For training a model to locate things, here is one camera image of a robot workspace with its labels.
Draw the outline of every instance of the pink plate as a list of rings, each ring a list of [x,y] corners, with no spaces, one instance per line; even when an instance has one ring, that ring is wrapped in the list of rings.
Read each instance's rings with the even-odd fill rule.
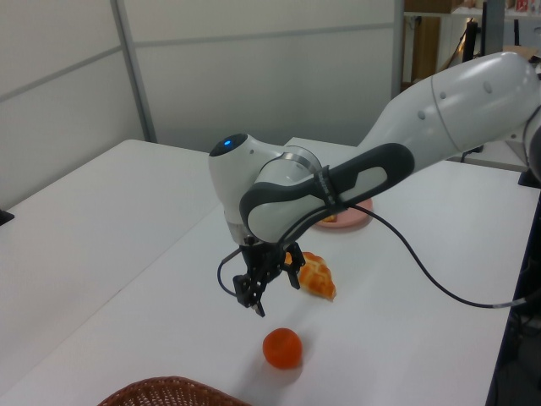
[[[372,199],[362,201],[361,203],[358,203],[357,206],[361,206],[370,211],[372,211],[374,208],[372,205]],[[355,209],[347,209],[342,213],[338,213],[336,222],[317,222],[316,225],[325,228],[347,228],[361,224],[366,225],[368,222],[368,214]]]

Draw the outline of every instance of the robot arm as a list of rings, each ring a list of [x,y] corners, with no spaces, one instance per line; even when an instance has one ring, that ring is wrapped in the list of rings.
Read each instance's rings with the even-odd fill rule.
[[[265,285],[286,269],[284,250],[312,224],[399,183],[412,173],[487,141],[524,134],[541,174],[541,89],[531,66],[504,52],[436,74],[393,99],[351,157],[321,168],[298,147],[238,134],[210,153],[210,172],[233,239],[248,265],[238,301],[260,306]]]

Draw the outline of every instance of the black cable cord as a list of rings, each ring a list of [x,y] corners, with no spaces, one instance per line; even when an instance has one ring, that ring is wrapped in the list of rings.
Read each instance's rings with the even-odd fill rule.
[[[240,248],[234,250],[231,254],[229,254],[223,260],[221,260],[220,265],[218,266],[218,273],[217,273],[218,283],[220,284],[220,287],[224,290],[224,292],[226,292],[227,294],[231,294],[231,296],[234,296],[235,298],[237,297],[237,295],[231,290],[229,290],[228,288],[226,288],[226,285],[224,285],[223,282],[221,281],[221,268],[224,265],[226,265],[226,263],[228,263],[231,259],[237,256],[239,252],[240,252]]]
[[[396,228],[394,228],[394,226],[392,224],[387,222],[384,218],[382,218],[382,217],[378,216],[377,214],[373,213],[372,211],[365,209],[364,207],[355,206],[355,205],[351,205],[350,207],[352,209],[359,210],[359,211],[362,211],[363,213],[368,214],[372,218],[375,218],[377,221],[379,221],[382,224],[384,224],[385,226],[387,226],[404,243],[404,245],[406,245],[407,250],[412,255],[413,259],[417,262],[417,265],[419,265],[419,267],[421,268],[421,271],[423,271],[424,275],[439,290],[441,290],[444,294],[446,294],[448,296],[451,296],[454,300],[457,300],[457,301],[459,301],[459,302],[461,302],[461,303],[463,303],[465,305],[469,305],[469,306],[472,306],[472,307],[480,307],[480,308],[483,308],[483,309],[502,309],[502,308],[505,308],[505,307],[517,307],[518,305],[524,305],[527,302],[530,302],[530,301],[532,301],[534,299],[537,299],[537,298],[541,297],[541,289],[539,289],[536,292],[534,292],[533,294],[530,294],[525,298],[520,298],[520,299],[517,299],[517,300],[513,300],[511,302],[498,303],[498,304],[492,304],[491,305],[491,304],[483,304],[483,303],[472,302],[470,300],[465,300],[465,299],[463,299],[463,298],[461,298],[459,296],[456,296],[454,293],[448,291],[446,288],[441,286],[438,283],[438,281],[436,281],[432,277],[432,275],[430,275],[430,273],[424,267],[423,262],[421,262],[421,260],[417,256],[417,254],[415,254],[415,251],[413,250],[412,246],[407,242],[407,240],[404,238],[404,236]]]
[[[302,222],[304,222],[306,219],[312,217],[314,214],[320,212],[320,211],[323,211],[325,208],[317,208],[317,209],[313,209],[312,211],[306,213],[304,216],[302,216],[301,218],[299,218],[290,228],[287,229],[287,231],[280,237],[280,239],[278,240],[277,244],[278,245],[282,245],[284,244],[284,240],[287,238],[287,236],[289,234],[291,234],[291,232],[298,227],[298,225]]]

